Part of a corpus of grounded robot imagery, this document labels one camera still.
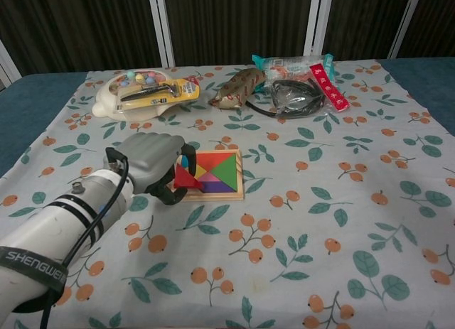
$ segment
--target tablecloth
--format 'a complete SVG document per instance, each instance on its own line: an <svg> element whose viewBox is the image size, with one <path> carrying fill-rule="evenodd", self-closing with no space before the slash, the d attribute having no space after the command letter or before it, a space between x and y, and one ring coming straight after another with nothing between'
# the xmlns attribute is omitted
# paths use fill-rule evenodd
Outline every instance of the tablecloth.
<svg viewBox="0 0 455 329"><path fill-rule="evenodd" d="M244 201L136 195L73 265L49 328L453 328L453 136L374 60L337 64L344 112L283 120L207 105L244 67L171 69L203 96L140 123L91 115L118 72L90 72L1 178L5 235L138 131L243 154ZM2 328L40 316L11 314Z"/></svg>

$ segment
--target purple piece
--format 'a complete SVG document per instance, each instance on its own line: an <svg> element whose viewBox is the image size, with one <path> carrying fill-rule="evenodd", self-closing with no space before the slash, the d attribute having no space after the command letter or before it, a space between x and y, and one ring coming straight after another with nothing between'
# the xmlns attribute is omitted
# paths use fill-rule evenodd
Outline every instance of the purple piece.
<svg viewBox="0 0 455 329"><path fill-rule="evenodd" d="M204 185L204 193L235 193L235 190L223 182L201 181L201 183Z"/></svg>

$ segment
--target tangram puzzle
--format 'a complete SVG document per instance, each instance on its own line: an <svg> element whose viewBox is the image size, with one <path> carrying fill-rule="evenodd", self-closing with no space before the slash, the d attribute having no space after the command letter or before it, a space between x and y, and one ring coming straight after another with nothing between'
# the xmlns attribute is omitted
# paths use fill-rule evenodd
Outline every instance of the tangram puzzle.
<svg viewBox="0 0 455 329"><path fill-rule="evenodd" d="M188 161L182 156L177 161L176 181L194 182L183 200L243 200L242 156L240 151L215 150L196 152L196 174L188 173Z"/></svg>

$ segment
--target red triangle piece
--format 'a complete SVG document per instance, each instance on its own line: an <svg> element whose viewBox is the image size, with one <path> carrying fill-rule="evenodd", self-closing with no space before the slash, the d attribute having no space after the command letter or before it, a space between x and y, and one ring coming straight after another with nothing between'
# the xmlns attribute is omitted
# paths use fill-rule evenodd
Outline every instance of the red triangle piece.
<svg viewBox="0 0 455 329"><path fill-rule="evenodd" d="M206 171L211 171L216 167L218 164L224 162L227 158L235 155L235 153L197 153L196 154L196 162L199 166L204 168Z"/></svg>
<svg viewBox="0 0 455 329"><path fill-rule="evenodd" d="M185 170L180 164L176 166L176 178L173 180L174 188L192 188L203 190L204 185L196 180L188 171Z"/></svg>

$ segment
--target white toy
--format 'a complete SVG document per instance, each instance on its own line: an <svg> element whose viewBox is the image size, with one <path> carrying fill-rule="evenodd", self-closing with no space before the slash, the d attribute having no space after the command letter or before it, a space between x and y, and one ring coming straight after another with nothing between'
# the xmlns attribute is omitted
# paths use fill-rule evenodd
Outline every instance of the white toy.
<svg viewBox="0 0 455 329"><path fill-rule="evenodd" d="M105 83L96 95L92 113L96 117L109 117L116 121L142 122L161 115L172 104L159 105L154 108L141 109L125 113L116 113L117 90L119 87L160 83L170 80L166 73L156 70L135 70L113 77Z"/></svg>

